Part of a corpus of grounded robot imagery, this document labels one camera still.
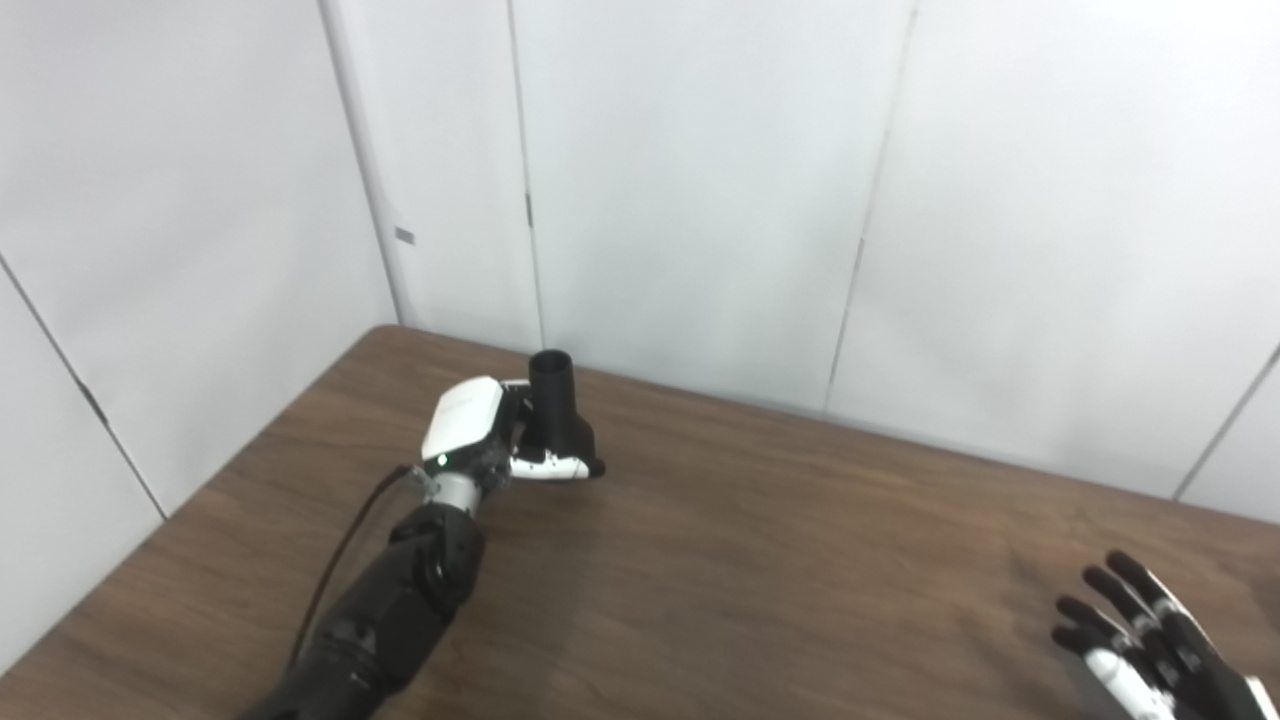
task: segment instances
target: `robot finger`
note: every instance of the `robot finger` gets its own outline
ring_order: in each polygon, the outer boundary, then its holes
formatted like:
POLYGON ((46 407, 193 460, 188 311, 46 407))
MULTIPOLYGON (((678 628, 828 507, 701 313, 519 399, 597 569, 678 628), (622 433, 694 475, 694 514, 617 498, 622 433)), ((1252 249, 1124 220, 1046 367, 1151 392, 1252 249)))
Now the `robot finger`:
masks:
POLYGON ((1143 564, 1128 553, 1114 550, 1107 553, 1107 568, 1135 589, 1160 620, 1170 644, 1184 661, 1196 670, 1197 656, 1216 655, 1213 643, 1176 596, 1143 564))
POLYGON ((1094 628, 1101 632, 1110 642, 1111 650, 1120 655, 1129 665, 1133 665, 1134 670, 1142 675, 1142 679, 1148 685, 1170 689, 1166 678, 1156 667, 1156 664, 1147 655, 1146 650, 1143 650, 1142 644, 1119 623, 1107 618, 1092 605, 1071 596, 1062 596, 1057 600, 1057 611, 1074 620, 1078 625, 1094 628))
POLYGON ((1089 673, 1111 697, 1137 720, 1174 720, 1172 701, 1162 688, 1151 685, 1111 648, 1106 633, 1093 625, 1053 628, 1053 642, 1080 656, 1089 673))
POLYGON ((1102 597, 1107 598, 1116 611, 1125 619, 1129 625, 1133 626, 1139 641, 1142 642, 1143 650, 1147 651, 1147 657, 1151 660, 1152 666, 1160 674, 1164 684, 1170 688, 1176 688, 1178 683, 1185 671, 1183 666, 1175 659, 1174 652, 1170 650, 1169 642, 1165 638, 1164 628, 1156 616, 1147 609, 1142 601, 1134 596, 1133 591, 1112 577, 1110 573, 1091 565, 1084 569, 1084 582, 1088 583, 1091 588, 1098 592, 1102 597))

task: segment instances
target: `robotic hand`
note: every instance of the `robotic hand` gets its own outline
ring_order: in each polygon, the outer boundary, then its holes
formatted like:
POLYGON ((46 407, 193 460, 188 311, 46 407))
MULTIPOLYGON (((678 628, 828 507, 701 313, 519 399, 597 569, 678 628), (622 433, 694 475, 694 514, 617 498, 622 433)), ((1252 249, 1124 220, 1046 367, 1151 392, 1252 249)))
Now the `robotic hand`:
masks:
POLYGON ((604 474, 591 427, 575 409, 570 356, 534 355, 529 380, 481 377, 452 387, 412 471, 426 488, 424 503, 396 525, 381 555, 316 624, 307 651, 241 720, 370 717, 408 685, 471 596, 484 555, 475 524, 481 500, 511 478, 604 474))
POLYGON ((1135 720, 1280 720, 1262 683, 1231 669, 1149 570, 1120 551, 1107 555, 1107 568, 1115 575, 1089 566, 1084 582, 1134 633, 1062 596, 1057 610, 1075 626, 1055 628, 1053 642, 1079 655, 1125 712, 1135 720))

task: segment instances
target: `table surface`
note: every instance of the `table surface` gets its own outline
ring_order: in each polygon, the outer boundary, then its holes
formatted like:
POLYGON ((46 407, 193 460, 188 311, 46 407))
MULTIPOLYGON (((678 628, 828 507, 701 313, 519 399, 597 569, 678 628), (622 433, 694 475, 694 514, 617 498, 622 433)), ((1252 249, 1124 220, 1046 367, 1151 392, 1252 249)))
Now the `table surface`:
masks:
MULTIPOLYGON (((0 717, 236 717, 355 509, 477 374, 524 359, 371 332, 0 679, 0 717)), ((577 375, 608 475, 486 501, 476 594, 379 717, 1094 717, 1048 630, 1112 547, 1280 689, 1280 528, 577 375)))

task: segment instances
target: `black cable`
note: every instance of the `black cable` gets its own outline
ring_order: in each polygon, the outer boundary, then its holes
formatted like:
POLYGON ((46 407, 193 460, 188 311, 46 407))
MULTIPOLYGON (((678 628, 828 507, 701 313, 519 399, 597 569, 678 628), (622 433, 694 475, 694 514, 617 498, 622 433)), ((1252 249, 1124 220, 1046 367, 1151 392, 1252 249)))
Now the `black cable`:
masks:
POLYGON ((329 579, 333 577, 334 569, 338 568, 338 562, 347 552, 347 546, 351 543, 351 538, 356 536, 356 530, 360 529, 360 525, 365 521, 365 516, 369 515, 370 510, 372 510, 378 498, 381 497, 384 492, 390 489, 397 480, 407 475, 411 469, 412 468, 408 465, 401 465, 392 470, 389 475, 379 480, 378 486, 369 493, 369 497, 365 498, 365 503, 360 507, 360 512, 356 512, 356 518, 351 521, 351 527, 347 528, 347 534, 342 536, 342 541, 338 542, 338 547, 333 550, 333 556, 329 557, 329 565, 326 565, 324 573, 320 574, 320 582, 316 583, 316 589, 311 593, 311 602, 307 605, 307 611, 302 616, 302 625, 298 628, 298 637, 293 639, 293 650, 289 652, 289 662, 284 666, 285 670, 292 669, 298 662, 298 656, 302 653, 302 644, 307 642, 307 633, 311 630, 311 621, 315 619, 316 609, 320 606, 320 600, 324 597, 324 591, 329 585, 329 579))

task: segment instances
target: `wall seam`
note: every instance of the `wall seam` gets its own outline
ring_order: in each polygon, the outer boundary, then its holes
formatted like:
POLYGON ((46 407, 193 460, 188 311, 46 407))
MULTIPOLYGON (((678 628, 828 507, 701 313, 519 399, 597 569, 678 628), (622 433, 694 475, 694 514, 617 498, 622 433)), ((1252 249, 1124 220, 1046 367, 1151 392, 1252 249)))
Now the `wall seam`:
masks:
POLYGON ((58 343, 56 340, 54 340, 54 333, 50 332, 49 324, 45 323, 44 316, 41 316, 40 311, 36 310, 35 302, 31 301, 31 296, 27 295, 27 290, 22 287, 22 283, 18 282, 18 275, 14 274, 13 268, 9 265, 9 261, 5 259, 3 252, 0 252, 0 269, 4 270, 4 274, 9 278, 9 282, 13 283, 14 290, 18 291, 18 296, 22 297, 22 302, 23 305, 27 306, 27 311, 31 313, 31 316, 36 319, 36 324, 40 327, 40 332, 45 334, 45 340, 49 341, 49 345, 54 348, 54 352, 58 354, 58 360, 61 361, 63 369, 67 370, 67 374, 70 375, 72 382, 74 382, 76 387, 79 388, 81 395, 84 398, 84 402, 90 406, 90 410, 93 411, 93 415, 97 416, 97 420, 99 423, 101 423, 102 429, 106 430, 108 437, 111 438, 111 443, 115 445, 116 452, 120 454, 120 457, 123 457, 124 462, 129 466, 129 471, 133 473, 133 477, 138 480, 138 484, 142 486, 142 492, 147 495, 147 500, 151 501, 151 505, 152 507, 155 507, 156 514, 160 515, 161 520, 168 520, 169 515, 164 511, 164 507, 160 505, 160 501, 156 500, 156 495, 151 491, 151 486, 148 486, 147 482, 142 478, 142 471, 138 470, 138 466, 133 461, 133 457, 129 456, 129 452, 124 450, 124 443, 120 442, 120 438, 115 434, 115 430, 111 429, 111 424, 106 420, 106 414, 102 411, 101 406, 95 400, 92 400, 93 397, 92 391, 88 388, 87 384, 84 384, 84 380, 81 379, 79 373, 76 372, 76 368, 72 365, 70 359, 68 359, 67 354, 63 352, 63 347, 58 343))
POLYGON ((1240 400, 1236 401, 1234 407, 1231 407, 1231 411, 1226 415, 1226 420, 1222 421, 1222 424, 1217 428, 1217 432, 1213 433, 1213 437, 1210 438, 1208 445, 1204 446, 1204 451, 1201 452, 1199 457, 1196 459, 1196 462, 1192 465, 1192 469, 1187 471, 1187 477, 1183 478, 1183 482, 1180 482, 1178 484, 1178 488, 1174 489, 1174 495, 1170 497, 1170 500, 1172 500, 1174 502, 1181 502, 1183 496, 1187 495, 1188 489, 1190 489, 1192 482, 1196 480, 1196 477, 1199 475, 1199 471, 1204 469, 1204 464, 1208 462, 1208 459, 1213 455, 1213 451, 1217 450, 1217 446, 1222 442, 1222 438, 1225 438, 1226 434, 1231 430, 1231 427, 1235 425, 1235 421, 1240 418, 1240 414, 1244 411, 1245 406, 1249 405, 1249 401, 1253 400, 1253 396, 1258 392, 1258 388, 1261 388, 1262 383, 1265 383, 1267 377, 1270 377, 1271 370, 1275 369, 1277 360, 1280 360, 1280 345, 1276 345, 1275 350, 1271 351, 1271 356, 1267 359, 1266 363, 1263 363, 1262 369, 1258 370, 1257 375, 1254 375, 1253 382, 1249 383, 1249 387, 1244 389, 1244 395, 1240 396, 1240 400))
POLYGON ((836 352, 831 359, 831 373, 827 375, 827 392, 822 400, 823 416, 829 416, 831 413, 831 395, 836 388, 836 372, 840 369, 840 357, 845 348, 845 333, 849 331, 849 314, 854 305, 854 290, 858 286, 858 275, 863 266, 867 234, 872 227, 872 214, 876 210, 876 199, 879 195, 881 176, 884 173, 884 155, 888 150, 893 120, 897 117, 897 106, 902 94, 902 79, 906 74, 906 59, 911 50, 911 38, 915 37, 915 22, 920 14, 922 1, 915 0, 911 4, 911 14, 906 19, 906 31, 902 33, 902 49, 899 51, 897 67, 893 73, 893 90, 890 94, 888 111, 884 115, 884 132, 881 135, 879 150, 876 155, 876 169, 872 170, 870 192, 867 196, 867 210, 863 215, 863 231, 858 236, 858 254, 854 256, 854 270, 849 277, 849 290, 845 293, 845 311, 840 319, 840 332, 836 334, 836 352))
POLYGON ((365 188, 365 204, 369 205, 369 215, 374 223, 374 237, 378 241, 378 252, 383 259, 383 272, 387 274, 387 291, 392 296, 392 310, 396 313, 396 322, 404 324, 404 309, 402 296, 408 297, 404 283, 397 278, 399 265, 392 258, 392 242, 398 242, 393 232, 385 223, 385 209, 383 208, 379 192, 378 167, 374 161, 372 142, 365 118, 360 113, 358 92, 356 78, 349 77, 351 51, 347 47, 339 19, 335 17, 330 3, 337 0, 316 0, 320 9, 320 24, 324 27, 325 41, 329 46, 329 60, 333 63, 333 74, 338 83, 338 97, 342 100, 342 110, 347 120, 347 133, 351 136, 351 146, 356 154, 356 168, 360 170, 360 183, 365 188))
POLYGON ((529 140, 525 135, 525 88, 520 78, 520 44, 516 40, 516 4, 507 0, 507 31, 511 37, 511 72, 516 78, 516 122, 520 126, 520 163, 525 176, 525 204, 529 214, 529 252, 534 268, 534 310, 538 313, 538 342, 547 347, 547 320, 543 313, 543 283, 538 268, 538 231, 534 228, 534 191, 529 183, 529 140))

